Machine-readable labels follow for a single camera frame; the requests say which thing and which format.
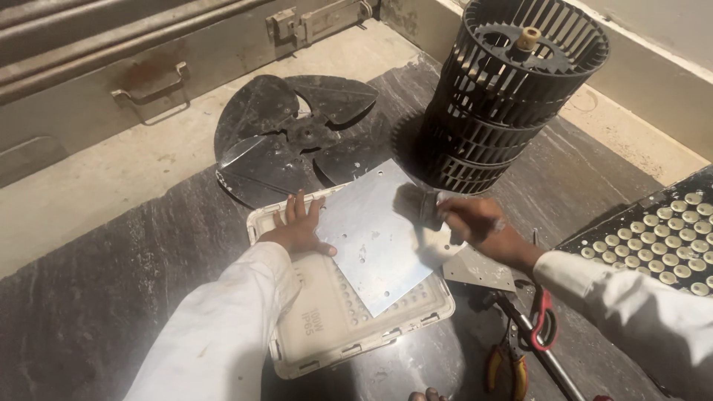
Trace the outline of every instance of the red handle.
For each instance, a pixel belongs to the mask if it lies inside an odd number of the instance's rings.
[[[530,343],[536,350],[546,351],[549,350],[555,344],[555,340],[557,339],[557,316],[555,315],[555,310],[552,306],[552,295],[550,294],[550,292],[544,288],[541,288],[539,298],[539,300],[535,300],[537,302],[536,305],[538,305],[538,314],[535,327],[530,332]],[[542,331],[543,326],[545,325],[545,319],[548,316],[550,318],[551,326],[549,330],[550,335],[548,336],[548,338],[545,339],[544,343],[540,343],[537,339],[537,336],[540,334],[540,331]]]

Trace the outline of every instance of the person's right hand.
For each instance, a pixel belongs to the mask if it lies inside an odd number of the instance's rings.
[[[438,211],[453,232],[482,254],[532,276],[544,251],[507,224],[493,199],[449,198],[439,203]]]

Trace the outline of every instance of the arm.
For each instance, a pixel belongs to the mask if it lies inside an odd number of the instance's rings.
[[[304,192],[287,199],[282,222],[214,283],[180,303],[161,330],[126,395],[127,401],[260,399],[262,364],[280,313],[301,285],[290,253],[337,250],[314,235],[324,198],[304,209]]]
[[[676,396],[713,398],[713,300],[559,251],[533,274]]]
[[[491,199],[450,199],[443,219],[484,255],[520,270],[584,315],[676,395],[713,398],[713,300],[680,293],[633,271],[525,241]]]

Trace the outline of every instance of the paint stain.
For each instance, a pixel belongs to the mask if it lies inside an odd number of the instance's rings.
[[[200,354],[198,354],[198,357],[199,357],[199,358],[202,358],[203,355],[205,355],[205,352],[206,352],[206,351],[208,351],[208,345],[206,345],[205,348],[203,348],[203,351],[200,351]]]

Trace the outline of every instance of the paintbrush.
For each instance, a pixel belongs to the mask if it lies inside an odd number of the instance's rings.
[[[416,184],[405,183],[396,189],[394,211],[415,226],[439,231],[443,226],[443,220],[438,216],[436,208],[439,194],[440,191],[428,191]]]

